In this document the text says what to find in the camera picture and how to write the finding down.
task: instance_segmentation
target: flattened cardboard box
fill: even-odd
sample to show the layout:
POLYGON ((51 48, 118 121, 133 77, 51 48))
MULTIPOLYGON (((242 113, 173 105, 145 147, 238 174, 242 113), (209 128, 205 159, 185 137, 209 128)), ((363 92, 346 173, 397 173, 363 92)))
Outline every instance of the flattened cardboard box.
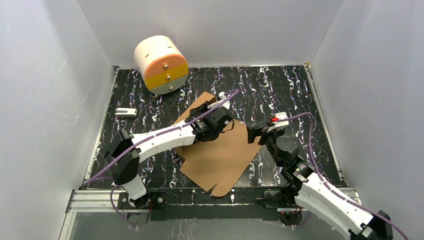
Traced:
MULTIPOLYGON (((215 96, 203 92, 190 107, 175 121, 186 119, 190 109, 204 102, 215 102, 215 96)), ((224 129, 231 129, 232 123, 224 129)), ((222 197, 236 184, 261 148, 258 142, 248 144, 246 126, 234 120, 234 128, 221 133, 217 139, 177 147, 175 152, 185 159, 181 172, 205 191, 212 189, 212 195, 222 197)))

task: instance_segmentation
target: marble surface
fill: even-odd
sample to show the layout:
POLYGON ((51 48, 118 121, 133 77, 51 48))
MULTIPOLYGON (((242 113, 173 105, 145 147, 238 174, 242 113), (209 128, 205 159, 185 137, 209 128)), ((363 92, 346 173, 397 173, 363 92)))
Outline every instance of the marble surface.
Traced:
MULTIPOLYGON (((147 90, 138 70, 121 69, 117 72, 97 152, 107 146, 118 131, 138 134, 168 127, 203 91, 217 94, 232 89, 239 89, 240 93, 231 100, 231 110, 247 126, 263 124, 272 113, 285 111, 294 116, 311 112, 316 120, 312 148, 318 166, 333 185, 344 186, 302 65, 190 68, 185 86, 160 96, 147 90), (137 117, 115 117, 117 108, 136 108, 137 117)), ((303 146, 301 156, 306 159, 309 124, 308 118, 302 118, 291 121, 288 127, 289 134, 303 146)), ((197 187, 180 172, 183 162, 173 150, 167 150, 140 163, 138 172, 148 188, 197 187)), ((106 165, 103 157, 97 154, 91 176, 106 165)), ((285 183, 279 172, 280 168, 275 167, 263 146, 235 187, 279 186, 285 183)), ((88 188, 110 189, 111 181, 93 183, 88 188)))

